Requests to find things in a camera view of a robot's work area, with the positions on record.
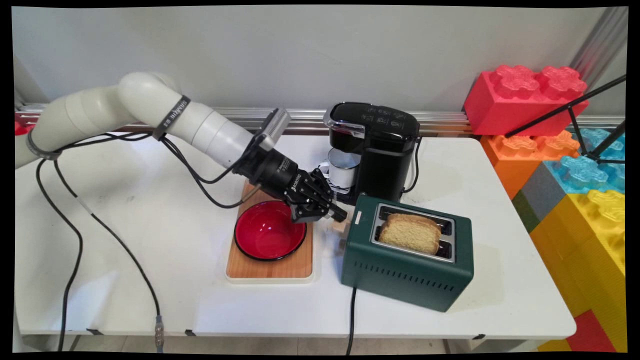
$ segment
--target toaster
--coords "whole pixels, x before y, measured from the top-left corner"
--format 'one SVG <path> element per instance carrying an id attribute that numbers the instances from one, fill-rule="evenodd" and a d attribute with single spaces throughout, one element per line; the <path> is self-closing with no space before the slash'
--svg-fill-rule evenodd
<path id="1" fill-rule="evenodd" d="M 436 254 L 378 241 L 389 214 L 418 215 L 442 231 Z M 367 195 L 358 197 L 342 260 L 341 283 L 447 311 L 474 276 L 471 220 Z"/>

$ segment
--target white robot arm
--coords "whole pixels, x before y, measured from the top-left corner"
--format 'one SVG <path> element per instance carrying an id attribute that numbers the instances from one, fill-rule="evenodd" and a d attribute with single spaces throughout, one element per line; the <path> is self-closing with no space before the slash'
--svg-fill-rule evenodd
<path id="1" fill-rule="evenodd" d="M 179 109 L 179 119 L 170 124 L 167 133 L 183 139 L 225 168 L 241 160 L 233 171 L 286 201 L 294 222 L 316 221 L 325 216 L 344 220 L 346 212 L 333 203 L 333 194 L 322 174 L 298 169 L 295 162 L 273 149 L 290 119 L 286 111 L 274 111 L 262 131 L 253 135 L 212 108 L 184 99 L 171 78 L 151 72 L 133 72 L 117 86 L 83 90 L 56 99 L 46 107 L 30 135 L 15 137 L 15 168 L 38 159 L 33 145 L 41 151 L 55 152 L 136 121 L 157 128 Z"/>

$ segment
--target grey wall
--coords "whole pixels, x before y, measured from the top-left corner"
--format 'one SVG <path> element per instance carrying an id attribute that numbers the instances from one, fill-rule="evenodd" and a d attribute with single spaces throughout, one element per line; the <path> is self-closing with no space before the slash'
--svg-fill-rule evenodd
<path id="1" fill-rule="evenodd" d="M 607 70 L 592 88 L 602 86 L 613 79 L 627 73 L 627 44 L 620 49 L 611 61 Z M 592 97 L 589 106 L 584 110 L 585 115 L 624 115 L 627 98 L 627 83 L 616 85 L 614 88 Z"/>
<path id="2" fill-rule="evenodd" d="M 14 83 L 48 102 L 153 70 L 212 106 L 460 111 L 498 65 L 569 65 L 602 8 L 12 8 Z"/>

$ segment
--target white mug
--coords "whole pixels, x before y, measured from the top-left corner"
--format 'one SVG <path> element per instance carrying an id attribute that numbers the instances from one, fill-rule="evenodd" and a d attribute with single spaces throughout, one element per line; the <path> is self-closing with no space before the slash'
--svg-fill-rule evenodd
<path id="1" fill-rule="evenodd" d="M 329 150 L 328 159 L 329 161 L 318 165 L 324 177 L 339 188 L 352 187 L 355 182 L 356 167 L 360 164 L 360 155 L 332 148 Z"/>

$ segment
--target toast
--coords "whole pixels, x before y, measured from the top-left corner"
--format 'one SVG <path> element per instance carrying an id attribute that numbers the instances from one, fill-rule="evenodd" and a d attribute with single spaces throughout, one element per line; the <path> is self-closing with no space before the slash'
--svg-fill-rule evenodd
<path id="1" fill-rule="evenodd" d="M 440 226 L 418 215 L 390 214 L 378 241 L 405 249 L 435 255 L 440 247 Z"/>

